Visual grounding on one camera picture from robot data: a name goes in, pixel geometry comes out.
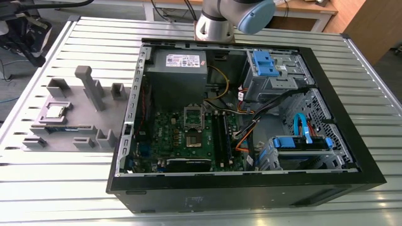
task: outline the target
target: motherboard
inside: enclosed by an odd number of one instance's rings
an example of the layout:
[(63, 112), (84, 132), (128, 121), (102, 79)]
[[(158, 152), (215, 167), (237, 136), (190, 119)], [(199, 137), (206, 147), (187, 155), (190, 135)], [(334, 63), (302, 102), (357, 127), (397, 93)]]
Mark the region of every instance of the motherboard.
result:
[[(209, 171), (243, 171), (243, 157), (235, 153), (233, 145), (237, 115), (189, 108), (155, 113), (153, 141), (138, 143), (141, 158), (134, 161), (134, 170), (145, 173), (181, 171), (187, 165), (209, 167)], [(169, 169), (169, 164), (178, 169)]]

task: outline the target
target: orange wire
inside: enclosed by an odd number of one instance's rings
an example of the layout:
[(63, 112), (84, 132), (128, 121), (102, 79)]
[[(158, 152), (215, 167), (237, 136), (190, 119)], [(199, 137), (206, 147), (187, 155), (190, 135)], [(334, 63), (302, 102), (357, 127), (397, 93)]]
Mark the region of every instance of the orange wire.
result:
[(241, 104), (242, 104), (242, 102), (243, 102), (243, 101), (239, 101), (239, 103), (238, 103), (238, 112), (241, 112), (241, 113), (247, 113), (247, 111), (245, 111), (245, 110), (241, 109)]
[(314, 135), (317, 137), (317, 132), (315, 132), (315, 129), (313, 128), (310, 122), (307, 122), (307, 126), (309, 126), (309, 129), (311, 130), (311, 135)]
[(237, 145), (237, 148), (235, 150), (237, 151), (245, 151), (245, 152), (249, 152), (249, 149), (245, 149), (245, 148), (239, 148), (241, 144), (243, 143), (243, 141), (246, 140), (246, 138), (249, 137), (250, 133), (253, 132), (254, 128), (255, 128), (257, 125), (253, 126), (253, 128), (250, 129), (250, 131), (246, 133), (246, 136), (242, 138), (241, 142), (238, 143)]

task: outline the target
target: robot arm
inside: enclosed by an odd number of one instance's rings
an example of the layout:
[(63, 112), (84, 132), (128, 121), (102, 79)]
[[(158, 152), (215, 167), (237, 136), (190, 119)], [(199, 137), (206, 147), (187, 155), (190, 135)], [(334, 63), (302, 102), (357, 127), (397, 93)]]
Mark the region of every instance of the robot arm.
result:
[(273, 19), (273, 0), (205, 0), (195, 35), (205, 41), (233, 41), (234, 28), (246, 34), (259, 32)]

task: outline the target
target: metal frame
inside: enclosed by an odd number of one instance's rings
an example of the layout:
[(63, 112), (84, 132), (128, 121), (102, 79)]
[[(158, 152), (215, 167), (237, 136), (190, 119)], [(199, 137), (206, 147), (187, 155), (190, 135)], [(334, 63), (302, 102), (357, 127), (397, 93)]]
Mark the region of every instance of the metal frame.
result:
[(138, 214), (127, 210), (114, 195), (106, 193), (111, 153), (24, 152), (19, 147), (30, 131), (30, 121), (47, 95), (48, 77), (66, 78), (78, 64), (90, 64), (102, 83), (123, 82), (133, 85), (139, 44), (143, 37), (194, 38), (191, 24), (82, 17), (74, 32), (66, 37), (66, 28), (47, 57), (52, 66), (38, 70), (20, 100), (2, 126), (0, 133), (0, 222), (51, 226), (80, 224), (131, 225), (165, 224), (183, 226), (225, 224), (298, 226), (365, 224), (394, 226), (402, 222), (402, 117), (398, 102), (385, 98), (373, 81), (373, 68), (362, 67), (361, 57), (338, 34), (286, 30), (263, 30), (257, 36), (235, 31), (237, 42), (271, 45), (297, 45), (313, 49), (325, 73), (336, 88), (352, 120), (364, 137), (388, 183), (366, 192), (353, 192), (314, 208), (229, 210), (177, 214)]

